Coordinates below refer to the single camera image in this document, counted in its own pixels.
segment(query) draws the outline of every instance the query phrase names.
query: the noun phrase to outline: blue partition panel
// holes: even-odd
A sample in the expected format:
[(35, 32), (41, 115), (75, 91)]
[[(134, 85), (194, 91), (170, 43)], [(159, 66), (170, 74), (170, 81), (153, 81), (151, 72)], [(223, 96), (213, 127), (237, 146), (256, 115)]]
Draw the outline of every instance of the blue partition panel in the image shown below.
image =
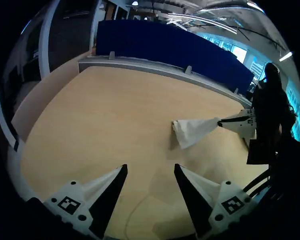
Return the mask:
[(96, 55), (143, 58), (186, 68), (245, 94), (253, 74), (231, 52), (167, 24), (111, 20), (98, 24)]

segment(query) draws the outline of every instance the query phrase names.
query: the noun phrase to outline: white towel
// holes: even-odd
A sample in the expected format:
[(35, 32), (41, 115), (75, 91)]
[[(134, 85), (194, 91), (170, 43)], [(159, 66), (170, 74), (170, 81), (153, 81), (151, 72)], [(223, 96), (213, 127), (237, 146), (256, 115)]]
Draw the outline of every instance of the white towel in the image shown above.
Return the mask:
[(218, 121), (220, 121), (220, 118), (172, 121), (172, 127), (176, 133), (181, 149), (185, 149), (199, 142), (205, 135), (218, 127)]

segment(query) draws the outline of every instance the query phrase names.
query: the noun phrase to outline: woman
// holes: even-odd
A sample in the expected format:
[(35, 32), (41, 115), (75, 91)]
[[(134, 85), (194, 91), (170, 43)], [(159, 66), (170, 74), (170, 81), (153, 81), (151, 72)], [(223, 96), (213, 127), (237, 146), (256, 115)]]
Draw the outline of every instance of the woman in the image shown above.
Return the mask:
[(278, 140), (292, 138), (290, 131), (296, 114), (282, 89), (278, 68), (268, 63), (264, 72), (266, 82), (256, 87), (252, 107), (256, 114), (257, 142), (266, 154), (265, 160), (270, 162), (275, 158)]

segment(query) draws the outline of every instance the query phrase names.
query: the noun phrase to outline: cable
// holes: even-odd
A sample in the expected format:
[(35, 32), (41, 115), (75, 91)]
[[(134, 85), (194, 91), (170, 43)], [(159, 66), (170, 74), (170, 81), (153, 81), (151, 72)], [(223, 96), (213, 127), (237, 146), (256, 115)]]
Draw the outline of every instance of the cable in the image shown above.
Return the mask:
[(251, 188), (256, 186), (259, 182), (264, 180), (266, 177), (270, 176), (272, 174), (272, 169), (265, 170), (262, 174), (260, 174), (258, 177), (256, 177), (254, 180), (252, 180), (244, 189), (244, 192), (249, 191)]
[(249, 197), (253, 198), (255, 195), (257, 195), (258, 193), (260, 193), (262, 190), (264, 190), (266, 187), (270, 186), (270, 184), (272, 183), (272, 179), (271, 180), (267, 180), (266, 182), (264, 182), (263, 184), (261, 184), (260, 186), (258, 186), (250, 195)]

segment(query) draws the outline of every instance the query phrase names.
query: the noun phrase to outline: wooden table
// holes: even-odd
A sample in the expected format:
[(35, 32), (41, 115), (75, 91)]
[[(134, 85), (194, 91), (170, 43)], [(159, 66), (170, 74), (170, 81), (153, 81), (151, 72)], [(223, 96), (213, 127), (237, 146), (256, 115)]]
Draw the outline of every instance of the wooden table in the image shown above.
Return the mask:
[(211, 90), (155, 74), (89, 67), (35, 123), (21, 167), (44, 200), (69, 180), (86, 183), (127, 164), (128, 176), (106, 235), (167, 239), (194, 228), (174, 177), (179, 163), (212, 181), (245, 186), (265, 166), (247, 166), (237, 134), (217, 128), (181, 150), (171, 121), (226, 117), (242, 106)]

